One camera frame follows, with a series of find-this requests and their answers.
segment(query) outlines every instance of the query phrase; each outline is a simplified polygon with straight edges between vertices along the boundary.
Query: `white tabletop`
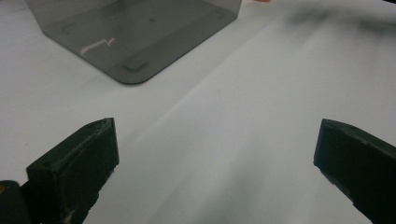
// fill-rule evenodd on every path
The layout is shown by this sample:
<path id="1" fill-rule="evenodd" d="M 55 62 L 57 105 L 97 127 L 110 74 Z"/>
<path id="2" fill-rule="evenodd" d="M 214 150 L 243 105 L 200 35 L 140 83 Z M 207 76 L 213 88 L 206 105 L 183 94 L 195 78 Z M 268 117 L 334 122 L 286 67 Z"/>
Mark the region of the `white tabletop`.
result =
<path id="1" fill-rule="evenodd" d="M 396 145 L 396 5 L 245 0 L 237 21 L 125 86 L 0 1 L 0 179 L 116 120 L 120 165 L 84 223 L 371 223 L 313 165 L 322 119 Z"/>

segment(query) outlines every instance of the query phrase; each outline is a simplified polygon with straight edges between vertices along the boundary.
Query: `black mechanical part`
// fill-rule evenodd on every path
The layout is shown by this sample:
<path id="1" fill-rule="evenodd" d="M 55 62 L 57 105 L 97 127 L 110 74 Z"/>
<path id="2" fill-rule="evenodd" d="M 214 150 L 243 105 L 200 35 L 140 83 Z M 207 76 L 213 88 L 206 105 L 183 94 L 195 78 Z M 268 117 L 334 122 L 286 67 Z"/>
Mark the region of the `black mechanical part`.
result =
<path id="1" fill-rule="evenodd" d="M 29 181 L 22 187 L 8 181 L 14 191 L 5 199 L 0 195 L 0 204 L 15 213 L 2 213 L 0 220 L 80 224 L 118 164 L 114 119 L 87 124 L 30 164 L 26 168 Z M 20 217 L 29 217 L 29 221 L 19 222 L 16 218 Z"/>
<path id="2" fill-rule="evenodd" d="M 396 147 L 324 119 L 314 164 L 374 224 L 396 223 Z"/>

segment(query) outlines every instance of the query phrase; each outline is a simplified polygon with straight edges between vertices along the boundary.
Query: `white table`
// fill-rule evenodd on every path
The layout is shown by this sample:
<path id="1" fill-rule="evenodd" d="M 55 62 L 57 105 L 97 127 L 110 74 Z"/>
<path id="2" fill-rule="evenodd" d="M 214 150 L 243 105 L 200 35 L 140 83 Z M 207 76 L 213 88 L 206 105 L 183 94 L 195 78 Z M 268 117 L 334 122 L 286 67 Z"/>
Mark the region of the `white table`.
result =
<path id="1" fill-rule="evenodd" d="M 371 223 L 313 165 L 321 119 L 396 145 L 396 5 L 246 0 L 239 19 L 125 86 L 0 1 L 0 179 L 114 117 L 120 165 L 84 223 Z"/>

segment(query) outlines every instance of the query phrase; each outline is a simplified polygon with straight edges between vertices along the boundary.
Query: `white surface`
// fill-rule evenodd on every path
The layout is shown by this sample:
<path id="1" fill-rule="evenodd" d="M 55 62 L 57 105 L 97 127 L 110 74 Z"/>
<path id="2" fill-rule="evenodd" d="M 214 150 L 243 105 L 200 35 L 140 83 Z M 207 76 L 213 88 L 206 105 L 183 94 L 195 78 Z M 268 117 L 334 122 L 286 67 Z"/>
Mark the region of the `white surface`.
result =
<path id="1" fill-rule="evenodd" d="M 237 21 L 140 86 L 0 1 L 0 179 L 114 117 L 120 165 L 85 223 L 368 224 L 312 161 L 323 118 L 396 145 L 396 5 L 243 2 Z"/>

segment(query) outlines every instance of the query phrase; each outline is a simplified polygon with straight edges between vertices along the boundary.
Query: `table surface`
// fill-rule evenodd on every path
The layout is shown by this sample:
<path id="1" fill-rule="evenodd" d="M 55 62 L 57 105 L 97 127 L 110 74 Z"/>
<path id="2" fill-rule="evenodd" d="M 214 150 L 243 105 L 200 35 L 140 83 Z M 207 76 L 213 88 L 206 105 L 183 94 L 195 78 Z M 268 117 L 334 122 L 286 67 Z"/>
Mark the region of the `table surface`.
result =
<path id="1" fill-rule="evenodd" d="M 122 85 L 0 1 L 0 179 L 86 123 L 116 120 L 120 165 L 86 224 L 368 224 L 313 165 L 322 119 L 396 145 L 396 5 L 245 0 L 149 82 Z"/>

